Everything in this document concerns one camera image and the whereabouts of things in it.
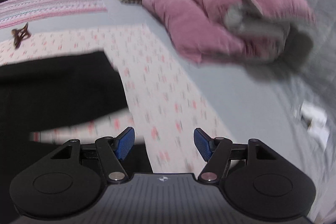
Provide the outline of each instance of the metal screw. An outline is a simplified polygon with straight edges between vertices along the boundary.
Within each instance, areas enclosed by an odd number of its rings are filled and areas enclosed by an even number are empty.
[[[205,172],[201,175],[201,178],[206,181],[214,181],[217,179],[217,175],[212,172]]]
[[[112,172],[109,174],[109,178],[112,180],[122,180],[124,179],[125,174],[121,172]]]

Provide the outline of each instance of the gray bedsheet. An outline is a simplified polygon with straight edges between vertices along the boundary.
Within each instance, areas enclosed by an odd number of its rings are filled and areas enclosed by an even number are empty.
[[[322,54],[323,47],[335,46],[333,25],[336,13],[331,4],[336,1],[308,1],[315,8],[317,28],[306,29],[306,34],[293,32],[292,40],[287,45],[289,53],[269,66],[191,65],[178,56],[164,27],[147,11],[141,6],[126,5],[117,0],[104,0],[108,14],[43,19],[31,22],[30,31],[36,33],[101,25],[147,24],[206,96],[235,137],[234,141],[246,143],[249,138],[259,138],[313,179],[317,196],[310,218],[315,219],[335,161],[336,127],[333,103],[335,98],[329,98],[329,93],[335,87],[332,85],[332,77],[328,78],[326,66],[329,63],[324,63],[328,59],[316,66],[314,62]],[[0,30],[1,40],[11,38],[10,29]],[[321,81],[319,78],[310,79],[310,76],[319,76],[322,73],[328,76],[326,81],[330,81],[326,85],[328,91],[319,94]],[[298,107],[303,99],[321,105],[328,111],[331,134],[325,152],[294,118],[293,107]]]

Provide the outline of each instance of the logo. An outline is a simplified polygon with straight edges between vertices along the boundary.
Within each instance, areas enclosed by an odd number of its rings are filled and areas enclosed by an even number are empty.
[[[165,181],[169,180],[169,178],[163,176],[163,177],[160,177],[159,180],[162,181],[162,182],[165,182]]]

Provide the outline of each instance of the bed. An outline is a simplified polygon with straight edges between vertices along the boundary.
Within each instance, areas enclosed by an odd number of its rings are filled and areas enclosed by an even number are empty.
[[[164,45],[214,109],[224,125],[223,135],[238,143],[246,143],[250,138],[258,138],[312,178],[317,194],[309,217],[314,220],[323,203],[329,179],[333,176],[336,160],[336,126],[333,109],[330,110],[324,100],[315,95],[314,88],[306,88],[306,80],[299,76],[305,71],[299,70],[299,73],[293,73],[281,61],[268,66],[215,64],[194,66],[178,56],[164,27],[141,6],[125,5],[118,0],[102,1],[106,5],[107,13],[40,19],[30,22],[30,31],[32,33],[59,32],[67,29],[145,24],[148,31]],[[308,0],[317,12],[317,27],[330,32],[330,36],[323,42],[314,40],[318,39],[316,34],[301,36],[303,39],[312,38],[313,49],[322,47],[325,41],[336,43],[333,30],[336,10],[331,6],[326,10],[325,6],[332,1],[335,0]],[[0,29],[1,41],[11,39],[11,29],[12,27]],[[302,64],[294,62],[292,65],[300,65],[297,68],[302,68]],[[293,110],[303,99],[330,110],[328,119],[331,133],[325,151],[317,141],[307,135],[306,130],[294,117]],[[151,153],[153,148],[148,145],[147,149],[153,170],[161,170],[157,164],[156,155]],[[181,159],[181,162],[175,164],[185,165],[185,162]]]

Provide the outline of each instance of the pink puffer jacket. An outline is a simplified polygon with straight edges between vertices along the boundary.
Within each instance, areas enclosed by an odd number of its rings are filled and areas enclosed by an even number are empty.
[[[177,51],[209,60],[271,62],[290,23],[314,22],[306,0],[142,0],[160,18]]]

